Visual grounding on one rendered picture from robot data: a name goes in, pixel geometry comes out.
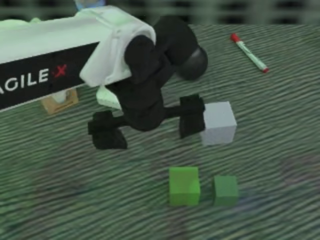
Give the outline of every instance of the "fence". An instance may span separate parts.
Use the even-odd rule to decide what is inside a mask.
[[[194,24],[318,24],[320,0],[109,0],[145,21],[173,14]],[[73,0],[1,0],[0,18],[71,16]]]

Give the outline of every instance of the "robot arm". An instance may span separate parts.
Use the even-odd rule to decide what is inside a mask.
[[[84,82],[96,87],[130,77],[123,56],[129,42],[139,35],[156,42],[150,25],[113,6],[2,28],[0,111]]]

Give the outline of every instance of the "blue object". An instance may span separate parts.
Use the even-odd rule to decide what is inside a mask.
[[[97,8],[97,7],[102,7],[106,5],[106,0],[99,0],[98,2],[92,3],[92,4],[80,4],[77,2],[77,0],[74,1],[76,8],[78,9],[78,11],[80,11],[81,9],[86,9],[86,8]]]

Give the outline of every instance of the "red marker cap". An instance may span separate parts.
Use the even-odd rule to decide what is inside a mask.
[[[231,40],[234,41],[235,43],[236,42],[240,42],[241,39],[238,37],[238,35],[236,33],[232,33],[231,36],[230,36]]]

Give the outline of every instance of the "green cube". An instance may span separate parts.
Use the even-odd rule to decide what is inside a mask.
[[[215,206],[234,206],[239,198],[235,176],[215,176],[213,178],[213,204]]]
[[[199,204],[200,194],[197,167],[169,168],[169,204],[171,206],[196,206]]]

